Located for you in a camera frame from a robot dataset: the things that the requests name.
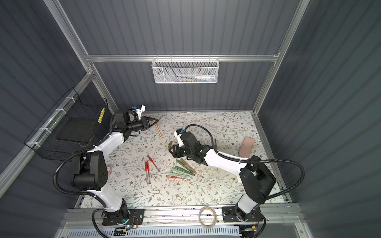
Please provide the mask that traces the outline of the brown pen two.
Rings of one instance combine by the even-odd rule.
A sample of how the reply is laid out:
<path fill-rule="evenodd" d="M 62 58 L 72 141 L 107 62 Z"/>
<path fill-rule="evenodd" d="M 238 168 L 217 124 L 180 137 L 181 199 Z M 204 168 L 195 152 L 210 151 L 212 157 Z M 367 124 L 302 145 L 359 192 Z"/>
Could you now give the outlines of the brown pen two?
<path fill-rule="evenodd" d="M 158 124 L 155 124 L 155 126 L 156 126 L 156 129 L 157 129 L 157 131 L 158 131 L 158 134 L 159 134 L 160 138 L 163 139 L 163 136 L 162 136 L 162 133 L 161 133 L 161 131 L 160 131 L 160 129 L 159 129 Z"/>

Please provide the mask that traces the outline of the brown pen three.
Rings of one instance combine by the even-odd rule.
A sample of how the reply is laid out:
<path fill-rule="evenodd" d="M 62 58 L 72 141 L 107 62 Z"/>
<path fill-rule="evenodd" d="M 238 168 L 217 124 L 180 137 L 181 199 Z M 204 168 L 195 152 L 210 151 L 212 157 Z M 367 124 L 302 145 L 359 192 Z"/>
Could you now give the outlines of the brown pen three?
<path fill-rule="evenodd" d="M 183 163 L 194 173 L 197 174 L 197 172 L 185 161 L 183 160 Z"/>

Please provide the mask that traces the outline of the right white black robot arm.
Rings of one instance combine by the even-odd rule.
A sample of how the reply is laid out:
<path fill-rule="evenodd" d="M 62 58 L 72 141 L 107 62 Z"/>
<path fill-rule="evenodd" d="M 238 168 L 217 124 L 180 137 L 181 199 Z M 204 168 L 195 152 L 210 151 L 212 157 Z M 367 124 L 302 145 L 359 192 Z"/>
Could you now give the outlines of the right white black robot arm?
<path fill-rule="evenodd" d="M 204 130 L 211 139 L 211 145 L 201 144 L 195 135 L 188 131 L 190 127 Z M 262 160 L 258 156 L 242 158 L 219 151 L 211 132 L 203 126 L 190 124 L 184 129 L 174 132 L 177 144 L 169 147 L 174 158 L 185 157 L 198 164 L 222 169 L 235 175 L 244 187 L 244 192 L 235 205 L 235 215 L 239 221 L 247 221 L 252 211 L 258 209 L 267 200 L 284 195 L 297 188 L 305 178 L 305 169 L 301 164 L 292 160 Z M 289 188 L 270 194 L 277 183 L 276 177 L 267 167 L 267 164 L 288 163 L 297 166 L 301 175 Z"/>

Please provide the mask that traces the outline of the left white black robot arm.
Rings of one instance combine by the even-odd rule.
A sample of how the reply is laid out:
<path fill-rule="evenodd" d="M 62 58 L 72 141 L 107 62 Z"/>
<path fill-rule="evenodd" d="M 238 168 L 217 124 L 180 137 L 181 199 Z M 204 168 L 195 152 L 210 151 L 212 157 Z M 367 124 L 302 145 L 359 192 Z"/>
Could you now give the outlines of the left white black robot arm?
<path fill-rule="evenodd" d="M 106 136 L 92 148 L 71 154 L 61 162 L 53 175 L 53 184 L 59 192 L 95 198 L 103 206 L 100 210 L 103 218 L 113 225 L 125 225 L 134 216 L 130 214 L 126 201 L 108 184 L 109 174 L 105 159 L 131 137 L 133 132 L 146 131 L 157 125 L 159 119 L 143 116 L 143 112 L 143 108 L 137 107 L 116 112 L 110 119 Z M 59 185 L 59 172 L 68 162 L 75 164 L 71 184 L 76 191 Z"/>

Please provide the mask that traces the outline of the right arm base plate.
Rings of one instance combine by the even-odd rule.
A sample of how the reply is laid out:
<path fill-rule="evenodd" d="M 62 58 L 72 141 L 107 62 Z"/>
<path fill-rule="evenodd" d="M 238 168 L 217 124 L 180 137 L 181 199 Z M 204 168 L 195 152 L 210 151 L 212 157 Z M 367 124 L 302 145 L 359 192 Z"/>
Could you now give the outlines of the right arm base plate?
<path fill-rule="evenodd" d="M 259 214 L 259 210 L 252 210 L 250 214 L 245 214 L 242 211 L 239 211 L 237 213 L 236 206 L 223 206 L 222 218 L 225 223 L 232 223 L 232 222 L 258 223 L 263 221 L 263 218 Z"/>

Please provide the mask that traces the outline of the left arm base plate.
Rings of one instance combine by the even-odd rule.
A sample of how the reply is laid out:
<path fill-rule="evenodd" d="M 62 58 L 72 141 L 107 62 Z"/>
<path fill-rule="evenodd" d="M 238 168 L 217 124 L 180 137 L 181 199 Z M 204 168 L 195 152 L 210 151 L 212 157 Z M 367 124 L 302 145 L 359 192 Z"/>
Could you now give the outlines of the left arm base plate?
<path fill-rule="evenodd" d="M 129 209 L 127 212 L 102 212 L 103 226 L 141 225 L 144 219 L 144 209 Z"/>

